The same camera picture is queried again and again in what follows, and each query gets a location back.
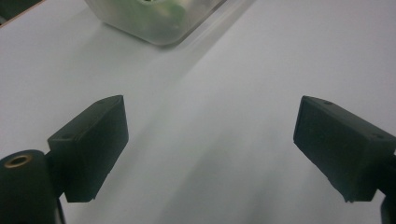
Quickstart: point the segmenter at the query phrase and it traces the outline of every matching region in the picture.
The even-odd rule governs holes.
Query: transparent box
[[[85,0],[105,23],[155,45],[182,39],[225,0]]]

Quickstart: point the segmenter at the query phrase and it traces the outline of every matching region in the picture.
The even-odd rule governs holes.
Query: black plastic block
[[[128,142],[122,96],[98,101],[49,138],[50,169],[70,203],[94,199]]]
[[[396,138],[342,107],[304,96],[294,143],[348,202],[371,201]]]

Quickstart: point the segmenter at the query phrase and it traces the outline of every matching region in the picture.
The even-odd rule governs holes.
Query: white table surface
[[[0,157],[123,94],[130,142],[67,223],[380,223],[345,203],[293,144],[300,99],[337,103],[396,134],[396,1],[228,0],[181,44],[47,0],[0,29]]]

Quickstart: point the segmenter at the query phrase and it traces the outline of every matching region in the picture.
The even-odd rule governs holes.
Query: screw hole
[[[32,160],[32,156],[29,154],[26,155],[20,155],[12,158],[11,160],[7,161],[4,166],[6,168],[16,168],[23,166],[24,164],[28,163],[29,161]]]

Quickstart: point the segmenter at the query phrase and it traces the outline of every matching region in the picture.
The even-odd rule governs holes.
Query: black mount
[[[94,199],[128,136],[123,98],[112,96],[51,136],[47,155],[25,150],[0,160],[0,223],[65,223],[59,197]]]
[[[396,137],[329,101],[304,96],[294,143],[325,174],[346,202],[386,199],[383,224],[396,224]]]

